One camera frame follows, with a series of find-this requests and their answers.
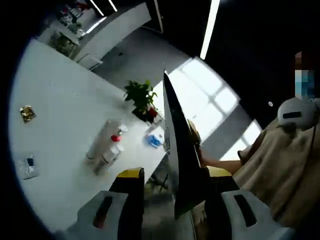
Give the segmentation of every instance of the white robot part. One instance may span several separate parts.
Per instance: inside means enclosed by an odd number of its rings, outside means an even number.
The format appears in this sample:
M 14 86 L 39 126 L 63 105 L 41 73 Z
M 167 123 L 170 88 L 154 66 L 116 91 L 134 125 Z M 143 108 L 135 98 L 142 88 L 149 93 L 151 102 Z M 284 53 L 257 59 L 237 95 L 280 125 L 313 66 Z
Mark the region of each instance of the white robot part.
M 320 98 L 315 98 L 313 100 L 313 102 L 315 103 L 316 107 L 318 108 L 318 110 L 320 110 Z
M 297 128 L 309 129 L 316 123 L 317 105 L 315 101 L 293 97 L 281 104 L 277 117 L 280 125 L 295 124 Z

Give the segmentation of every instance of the gray floor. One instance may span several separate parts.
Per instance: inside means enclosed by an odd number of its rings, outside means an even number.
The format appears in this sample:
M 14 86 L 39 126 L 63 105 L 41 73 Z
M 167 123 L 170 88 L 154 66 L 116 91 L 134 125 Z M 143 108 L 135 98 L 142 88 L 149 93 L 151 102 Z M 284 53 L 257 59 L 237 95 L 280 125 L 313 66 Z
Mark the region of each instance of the gray floor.
M 143 240 L 194 240 L 191 213 L 175 220 L 172 195 L 165 189 L 147 183 L 144 186 L 144 214 L 141 226 Z
M 162 80 L 164 68 L 170 73 L 188 59 L 152 32 L 137 29 L 108 52 L 93 72 L 120 89 L 128 80 L 142 84 L 148 79 L 154 87 Z
M 240 104 L 237 105 L 224 122 L 202 143 L 204 156 L 220 159 L 242 136 L 251 122 L 246 111 Z

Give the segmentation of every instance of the fluorescent light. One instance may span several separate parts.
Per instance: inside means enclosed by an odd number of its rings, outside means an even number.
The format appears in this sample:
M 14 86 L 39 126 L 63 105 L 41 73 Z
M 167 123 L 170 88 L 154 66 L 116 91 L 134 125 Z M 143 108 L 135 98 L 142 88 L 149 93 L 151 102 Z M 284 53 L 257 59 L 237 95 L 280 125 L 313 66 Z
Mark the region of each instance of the fluorescent light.
M 90 33 L 93 29 L 95 29 L 100 23 L 102 23 L 104 20 L 106 20 L 106 16 L 101 18 L 99 21 L 97 21 L 95 24 L 93 24 L 85 33 Z
M 98 10 L 98 12 L 102 15 L 102 17 L 104 16 L 104 14 L 102 13 L 102 11 L 100 10 L 100 8 L 98 8 L 97 4 L 95 4 L 95 2 L 93 0 L 90 0 L 90 2 L 93 4 L 93 6 Z
M 114 3 L 111 0 L 109 0 L 109 3 L 111 4 L 113 10 L 117 12 L 118 10 L 116 9 L 116 6 L 114 5 Z
M 206 25 L 205 35 L 204 35 L 202 49 L 200 53 L 200 58 L 203 60 L 206 58 L 206 55 L 207 55 L 211 35 L 215 26 L 219 3 L 220 3 L 220 0 L 211 0 L 208 23 Z

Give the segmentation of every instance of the white bottle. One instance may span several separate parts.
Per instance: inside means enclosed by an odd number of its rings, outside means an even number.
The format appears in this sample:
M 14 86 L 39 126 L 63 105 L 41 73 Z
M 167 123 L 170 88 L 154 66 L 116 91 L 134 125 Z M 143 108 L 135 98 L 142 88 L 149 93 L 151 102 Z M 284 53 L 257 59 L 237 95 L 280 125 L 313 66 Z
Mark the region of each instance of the white bottle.
M 112 146 L 108 151 L 98 158 L 98 162 L 94 168 L 94 173 L 100 175 L 102 171 L 108 169 L 118 158 L 119 154 L 125 149 L 122 145 Z
M 95 161 L 97 157 L 101 156 L 103 152 L 106 151 L 110 143 L 110 137 L 119 130 L 121 125 L 120 120 L 109 119 L 105 122 L 86 153 L 88 163 Z

